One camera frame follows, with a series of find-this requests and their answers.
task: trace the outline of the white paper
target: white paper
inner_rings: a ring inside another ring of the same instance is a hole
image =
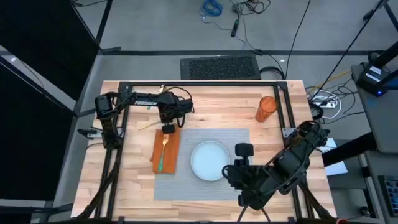
[[[334,148],[336,148],[336,147],[337,147],[337,145],[335,143],[335,140],[333,140],[333,138],[328,138],[328,141],[326,142],[326,146],[319,147],[319,150],[321,150],[321,152],[323,154],[330,150],[334,150]],[[343,161],[340,161],[336,164],[325,167],[325,171],[326,171],[326,175],[337,175],[337,174],[348,173],[348,170]]]

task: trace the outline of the orange cup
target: orange cup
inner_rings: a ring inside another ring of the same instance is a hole
[[[258,122],[265,122],[266,119],[276,111],[278,104],[274,97],[265,96],[261,98],[260,105],[256,112],[256,120]]]

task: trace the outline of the green handle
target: green handle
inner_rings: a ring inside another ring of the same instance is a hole
[[[157,171],[162,172],[163,170],[163,153],[164,151],[162,151],[162,157],[160,158],[160,163],[159,166],[157,167]]]

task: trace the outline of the gray placemat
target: gray placemat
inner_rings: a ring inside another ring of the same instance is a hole
[[[190,158],[199,143],[216,141],[227,148],[233,164],[239,158],[235,156],[235,144],[250,143],[249,130],[183,129],[180,140],[175,174],[155,175],[155,200],[237,200],[240,191],[233,189],[225,178],[209,182],[197,177]]]

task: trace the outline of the blue cable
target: blue cable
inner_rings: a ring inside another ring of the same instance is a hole
[[[223,5],[217,0],[205,0],[203,6],[200,8],[202,16],[216,17],[223,13]]]

